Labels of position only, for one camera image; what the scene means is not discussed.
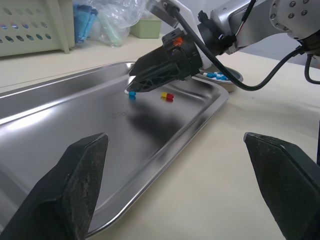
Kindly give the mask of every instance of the metal tray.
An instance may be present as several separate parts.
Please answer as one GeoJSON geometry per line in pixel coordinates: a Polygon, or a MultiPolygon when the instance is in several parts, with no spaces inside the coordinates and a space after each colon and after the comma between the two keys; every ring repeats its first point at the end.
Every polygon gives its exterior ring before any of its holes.
{"type": "Polygon", "coordinates": [[[200,78],[129,98],[132,62],[99,67],[0,94],[0,230],[36,182],[81,138],[109,146],[89,236],[117,220],[227,101],[200,78]],[[174,94],[173,102],[161,92],[174,94]]]}

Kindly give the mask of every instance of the white table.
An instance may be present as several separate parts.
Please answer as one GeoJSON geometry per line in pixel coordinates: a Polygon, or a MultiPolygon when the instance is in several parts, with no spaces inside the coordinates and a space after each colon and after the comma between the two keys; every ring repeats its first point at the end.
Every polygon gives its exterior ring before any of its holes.
{"type": "MultiPolygon", "coordinates": [[[[121,48],[90,43],[61,52],[0,61],[0,92],[129,59],[160,46],[159,39],[129,37],[121,48]]],[[[276,60],[246,53],[219,59],[255,85],[276,60]]],[[[320,71],[311,69],[320,80],[320,71]]],[[[245,132],[269,134],[300,146],[316,160],[320,86],[304,67],[285,64],[256,92],[238,89],[174,163],[114,225],[92,240],[283,240],[256,181],[245,132]]]]}

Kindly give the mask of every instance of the pill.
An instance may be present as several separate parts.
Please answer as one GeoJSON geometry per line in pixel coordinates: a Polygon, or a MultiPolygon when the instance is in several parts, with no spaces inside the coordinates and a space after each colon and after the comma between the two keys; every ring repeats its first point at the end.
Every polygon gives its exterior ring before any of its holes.
{"type": "Polygon", "coordinates": [[[129,100],[134,102],[136,100],[136,96],[133,95],[129,95],[129,100]]]}
{"type": "Polygon", "coordinates": [[[207,78],[210,78],[210,79],[213,79],[217,76],[216,73],[210,73],[210,72],[204,72],[203,73],[203,76],[207,77],[207,78]]]}
{"type": "Polygon", "coordinates": [[[163,97],[163,96],[161,97],[161,100],[164,101],[164,102],[166,102],[166,103],[173,103],[173,101],[174,101],[174,100],[171,99],[171,98],[166,98],[166,97],[163,97]]]}
{"type": "Polygon", "coordinates": [[[167,99],[174,99],[175,96],[173,94],[170,94],[170,93],[167,93],[167,92],[162,92],[161,93],[161,97],[167,98],[167,99]]]}

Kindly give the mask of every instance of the metal bowl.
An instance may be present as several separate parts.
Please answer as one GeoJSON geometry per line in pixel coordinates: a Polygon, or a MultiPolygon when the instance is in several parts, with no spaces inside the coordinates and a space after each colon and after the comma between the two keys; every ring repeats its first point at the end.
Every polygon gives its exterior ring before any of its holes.
{"type": "MultiPolygon", "coordinates": [[[[243,81],[244,81],[244,78],[242,77],[242,75],[241,75],[238,71],[236,71],[236,70],[234,70],[234,69],[232,69],[232,68],[230,68],[230,67],[226,67],[226,68],[227,68],[227,69],[230,71],[230,73],[232,73],[233,76],[235,76],[240,82],[243,82],[243,81]]],[[[206,77],[206,76],[203,75],[204,73],[214,73],[214,72],[220,72],[220,70],[219,70],[216,66],[212,65],[211,67],[207,68],[206,70],[201,70],[201,69],[200,69],[200,73],[197,74],[196,76],[197,76],[198,78],[205,79],[205,80],[209,80],[209,81],[211,81],[211,82],[213,82],[213,83],[215,83],[215,84],[218,84],[218,85],[224,87],[229,93],[232,93],[232,92],[234,92],[234,91],[237,89],[237,86],[234,85],[234,84],[233,84],[231,81],[229,81],[229,80],[216,80],[216,79],[212,79],[212,78],[209,78],[209,77],[206,77]]]]}

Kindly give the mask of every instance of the plastic bag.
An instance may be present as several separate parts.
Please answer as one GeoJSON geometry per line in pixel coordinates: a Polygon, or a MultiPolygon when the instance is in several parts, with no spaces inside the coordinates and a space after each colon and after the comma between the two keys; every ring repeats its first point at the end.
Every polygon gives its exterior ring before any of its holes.
{"type": "Polygon", "coordinates": [[[89,38],[120,47],[146,9],[147,0],[79,0],[98,11],[89,38]]]}

